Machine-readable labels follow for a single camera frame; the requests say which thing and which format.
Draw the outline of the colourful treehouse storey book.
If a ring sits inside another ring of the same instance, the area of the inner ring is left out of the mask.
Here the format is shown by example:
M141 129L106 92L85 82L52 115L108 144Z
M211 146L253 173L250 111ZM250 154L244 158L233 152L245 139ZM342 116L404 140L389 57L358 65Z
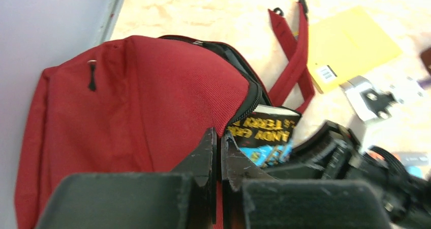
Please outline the colourful treehouse storey book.
M293 131L302 114L284 107L258 105L245 119L231 124L230 131L242 153L265 168L289 160Z

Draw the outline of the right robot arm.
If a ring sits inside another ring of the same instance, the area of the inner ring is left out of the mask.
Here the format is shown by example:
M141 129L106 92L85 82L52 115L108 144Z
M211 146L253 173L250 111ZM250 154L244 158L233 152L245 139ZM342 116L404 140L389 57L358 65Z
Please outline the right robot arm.
M332 121L301 145L289 160L268 166L277 179L360 180L369 184L390 220L404 228L430 228L430 181L410 175L390 152L360 151L353 131Z

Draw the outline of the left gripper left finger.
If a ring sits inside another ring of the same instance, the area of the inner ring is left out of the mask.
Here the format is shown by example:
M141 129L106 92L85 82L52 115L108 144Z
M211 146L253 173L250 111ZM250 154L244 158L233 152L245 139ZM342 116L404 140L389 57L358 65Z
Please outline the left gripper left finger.
M167 173L80 173L52 194L37 228L212 228L217 134Z

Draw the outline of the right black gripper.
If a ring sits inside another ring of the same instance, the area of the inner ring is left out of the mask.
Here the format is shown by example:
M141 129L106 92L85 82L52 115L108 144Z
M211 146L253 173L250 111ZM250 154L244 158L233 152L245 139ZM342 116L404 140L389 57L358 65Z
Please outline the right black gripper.
M386 162L358 151L348 131L325 121L320 129L290 153L289 160L263 170L278 179L365 180L376 187L389 187Z

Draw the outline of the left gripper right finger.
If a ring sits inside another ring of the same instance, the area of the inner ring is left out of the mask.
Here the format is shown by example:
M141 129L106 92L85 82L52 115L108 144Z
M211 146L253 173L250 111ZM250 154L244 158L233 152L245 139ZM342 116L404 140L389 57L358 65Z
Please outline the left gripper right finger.
M277 180L221 140L224 228L390 228L372 188L355 180Z

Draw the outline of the red student backpack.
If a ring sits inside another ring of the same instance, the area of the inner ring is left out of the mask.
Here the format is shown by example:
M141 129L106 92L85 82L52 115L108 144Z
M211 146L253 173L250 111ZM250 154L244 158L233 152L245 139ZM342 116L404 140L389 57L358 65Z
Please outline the red student backpack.
M35 228L64 177L86 172L166 172L204 132L224 134L258 105L281 106L294 85L304 112L315 91L306 67L308 8L299 34L279 8L272 30L288 59L271 90L221 42L130 36L102 43L40 76L24 130L15 187L18 228Z

